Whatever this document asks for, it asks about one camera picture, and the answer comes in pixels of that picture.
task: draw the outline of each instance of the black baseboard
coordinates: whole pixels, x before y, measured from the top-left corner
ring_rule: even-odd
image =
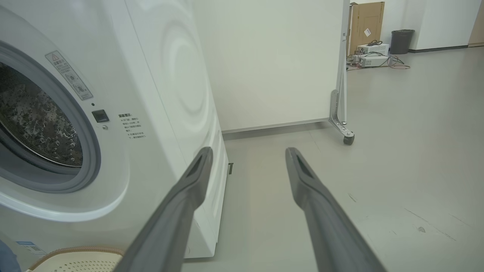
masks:
[[[450,50],[450,49],[461,49],[461,48],[467,48],[467,45],[462,45],[462,46],[452,46],[452,47],[440,47],[440,48],[430,48],[430,49],[420,49],[420,50],[413,50],[409,49],[408,51],[410,53],[423,53],[423,52],[432,52],[432,51],[441,51],[441,50]]]

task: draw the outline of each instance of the whiteboard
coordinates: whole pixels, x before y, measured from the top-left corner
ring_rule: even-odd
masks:
[[[331,91],[340,85],[343,1],[193,5],[222,131],[329,117]]]

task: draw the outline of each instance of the laundry basket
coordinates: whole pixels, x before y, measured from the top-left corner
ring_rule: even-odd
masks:
[[[27,272],[111,272],[123,257],[123,251],[109,247],[70,247],[53,251]]]

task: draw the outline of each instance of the metal bracket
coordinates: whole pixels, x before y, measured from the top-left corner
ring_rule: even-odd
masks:
[[[347,138],[354,138],[355,134],[349,131],[342,122],[338,119],[338,104],[339,104],[339,91],[333,90],[331,92],[331,108],[330,108],[330,118],[329,122],[345,137],[345,143],[347,143]]]

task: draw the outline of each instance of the blue cloth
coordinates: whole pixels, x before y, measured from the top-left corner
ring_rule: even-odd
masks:
[[[22,272],[17,256],[0,240],[0,272]]]

